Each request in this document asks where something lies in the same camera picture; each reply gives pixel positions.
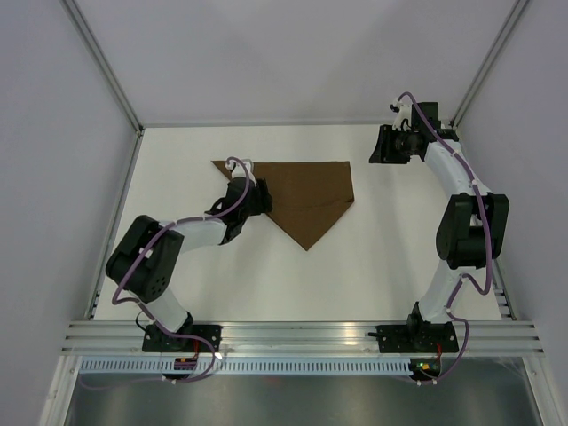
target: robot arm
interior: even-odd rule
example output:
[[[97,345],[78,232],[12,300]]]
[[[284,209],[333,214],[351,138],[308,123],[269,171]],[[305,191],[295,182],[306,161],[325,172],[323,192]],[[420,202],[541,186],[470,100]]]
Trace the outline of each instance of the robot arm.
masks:
[[[171,332],[186,332],[193,324],[191,314],[179,304],[169,288],[178,256],[197,248],[226,244],[241,233],[250,216],[272,211],[272,197],[266,183],[254,178],[252,162],[246,161],[243,165],[248,169],[250,180],[248,194],[239,206],[220,218],[211,217],[232,206],[245,191],[247,179],[244,169],[240,164],[229,163],[227,167],[232,170],[232,180],[227,185],[225,197],[206,212],[209,218],[177,222],[148,251],[124,287]],[[137,217],[108,260],[106,275],[119,284],[142,249],[170,222],[159,222],[148,216]]]
[[[397,113],[397,118],[393,125],[380,127],[369,162],[406,164],[413,155],[418,155],[434,172],[448,198],[436,234],[436,249],[440,258],[438,268],[428,291],[408,316],[406,330],[402,332],[403,340],[406,339],[405,342],[410,344],[413,351],[430,352],[432,342],[442,342],[445,336],[451,336],[454,332],[446,305],[458,280],[464,273],[484,268],[486,253],[484,230],[478,224],[481,219],[479,204],[471,178],[464,169],[463,164],[466,167],[469,165],[463,156],[459,139],[453,130],[443,128],[438,119],[437,103],[423,102],[418,107],[449,149],[431,133],[414,105],[405,105],[395,99],[390,109]],[[456,154],[460,155],[462,162],[458,162]],[[503,194],[492,193],[475,175],[473,177],[489,224],[492,258],[495,259],[501,253],[509,200]],[[386,335],[377,337],[384,342],[391,340]],[[397,341],[396,344],[395,347],[400,347],[404,343]],[[457,346],[449,351],[457,351]]]

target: brown cloth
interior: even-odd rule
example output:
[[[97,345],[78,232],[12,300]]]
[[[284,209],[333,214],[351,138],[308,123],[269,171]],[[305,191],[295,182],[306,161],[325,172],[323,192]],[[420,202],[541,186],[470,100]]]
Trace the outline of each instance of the brown cloth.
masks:
[[[227,177],[224,161],[213,162]],[[349,162],[255,162],[272,196],[268,217],[309,250],[355,201]]]

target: purple cable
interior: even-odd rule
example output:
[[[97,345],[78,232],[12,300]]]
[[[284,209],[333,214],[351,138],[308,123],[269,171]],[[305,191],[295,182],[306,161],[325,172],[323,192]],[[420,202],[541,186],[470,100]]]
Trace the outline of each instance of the purple cable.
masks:
[[[130,267],[130,269],[124,274],[124,276],[121,279],[121,282],[118,284],[118,287],[116,288],[116,291],[113,294],[113,298],[112,298],[112,303],[113,304],[124,304],[126,302],[133,302],[134,304],[137,304],[140,307],[140,310],[150,319],[155,321],[155,325],[167,336],[169,337],[174,337],[174,338],[178,338],[178,339],[191,339],[191,340],[197,340],[199,342],[204,343],[209,350],[211,351],[211,362],[209,363],[208,367],[205,369],[205,371],[203,371],[203,373],[200,373],[199,375],[196,375],[195,377],[189,377],[187,379],[180,379],[180,380],[176,380],[176,382],[182,382],[182,383],[190,383],[190,382],[198,382],[206,377],[209,377],[208,373],[209,371],[211,371],[211,369],[213,368],[213,366],[215,365],[215,348],[213,347],[213,345],[205,340],[202,337],[199,337],[197,335],[178,335],[176,333],[172,333],[171,331],[169,331],[164,325],[162,325],[159,321],[157,321],[154,316],[152,315],[152,313],[150,313],[150,311],[146,308],[146,306],[144,304],[142,304],[140,302],[140,300],[138,300],[136,297],[124,297],[122,299],[119,299],[119,295],[122,293],[122,291],[124,290],[124,287],[126,286],[126,283],[128,282],[128,280],[130,279],[130,277],[132,276],[132,274],[134,273],[134,271],[136,271],[136,268],[138,268],[138,266],[140,265],[140,263],[142,262],[142,260],[144,259],[144,257],[146,256],[146,253],[148,253],[148,251],[150,251],[150,249],[152,249],[152,247],[155,245],[155,243],[171,228],[175,227],[176,225],[182,225],[188,222],[198,222],[198,221],[203,221],[203,220],[214,220],[214,219],[219,219],[220,217],[223,217],[229,213],[231,213],[233,210],[235,210],[237,207],[239,207],[239,205],[244,201],[245,197],[248,195],[249,193],[249,188],[250,188],[250,175],[249,175],[249,171],[247,170],[247,167],[245,166],[245,163],[236,158],[236,157],[229,157],[226,159],[226,162],[236,162],[237,164],[239,164],[245,171],[245,189],[243,191],[243,193],[241,194],[241,196],[239,197],[239,199],[228,209],[223,210],[220,213],[217,213],[216,215],[212,215],[212,216],[207,216],[207,217],[185,217],[183,219],[179,219],[177,222],[171,222],[167,225],[165,225],[154,237],[152,237],[152,239],[146,244],[146,246],[142,249],[142,251],[140,252],[140,254],[138,255],[138,257],[136,258],[136,260],[134,261],[134,263],[132,264],[132,266]],[[146,378],[145,380],[141,380],[141,379],[137,379],[137,380],[133,380],[133,381],[129,381],[129,382],[123,382],[123,383],[119,383],[118,385],[113,385],[113,386],[105,386],[105,387],[101,387],[101,388],[95,388],[89,385],[86,385],[82,379],[79,380],[79,383],[85,388],[85,389],[89,389],[92,391],[103,391],[105,389],[113,389],[116,386],[121,386],[124,384],[129,384],[129,383],[139,383],[139,382],[152,382],[152,381],[156,381],[156,380],[161,380],[161,378],[156,378],[156,377],[152,377],[152,378]]]
[[[465,170],[466,174],[468,175],[469,181],[471,182],[471,188],[473,189],[473,192],[476,195],[477,206],[479,208],[479,215],[481,216],[481,225],[483,226],[483,234],[484,234],[484,237],[485,237],[485,263],[486,263],[486,265],[485,265],[485,287],[481,288],[479,283],[470,274],[468,274],[468,273],[462,274],[461,277],[460,277],[460,280],[455,285],[454,291],[452,291],[452,294],[450,295],[450,297],[447,300],[446,308],[449,311],[452,308],[452,303],[454,302],[455,298],[457,297],[458,293],[460,292],[460,289],[462,288],[463,278],[467,278],[468,280],[470,280],[471,283],[473,284],[473,286],[476,288],[477,292],[482,296],[488,295],[489,292],[491,291],[491,281],[492,281],[492,277],[493,277],[493,264],[492,264],[493,248],[491,247],[491,232],[489,230],[489,221],[487,220],[487,215],[485,213],[485,206],[483,205],[483,199],[481,198],[481,193],[479,192],[479,188],[477,187],[477,185],[474,183],[476,181],[476,176],[474,175],[471,167],[468,165],[468,163],[463,159],[463,157],[461,155],[459,155],[451,146],[449,146],[449,144],[447,144],[447,142],[445,142],[438,135],[436,130],[432,127],[432,125],[428,121],[428,117],[426,117],[426,114],[422,111],[422,109],[418,105],[418,102],[416,102],[416,98],[413,96],[412,93],[410,93],[409,91],[405,91],[402,95],[400,95],[398,97],[398,100],[401,100],[405,96],[408,96],[410,98],[410,100],[412,101],[412,104],[414,106],[414,109],[416,110],[416,112],[420,116],[422,122],[426,125],[426,127],[428,128],[430,133],[436,138],[437,142],[439,142],[441,146],[443,146],[451,155],[453,155],[455,157],[455,159],[460,163],[460,165]],[[448,312],[447,315],[453,321],[458,321],[458,322],[463,323],[463,325],[465,326],[465,334],[463,335],[463,344],[461,345],[460,352],[458,353],[458,356],[455,358],[454,363],[442,375],[440,375],[438,378],[435,379],[437,382],[440,381],[441,379],[443,379],[444,377],[448,376],[456,368],[456,366],[462,360],[463,355],[465,354],[466,348],[468,346],[468,341],[469,341],[469,322],[464,318],[456,317],[451,312]],[[427,380],[427,381],[421,381],[421,383],[422,384],[433,384],[434,379]]]

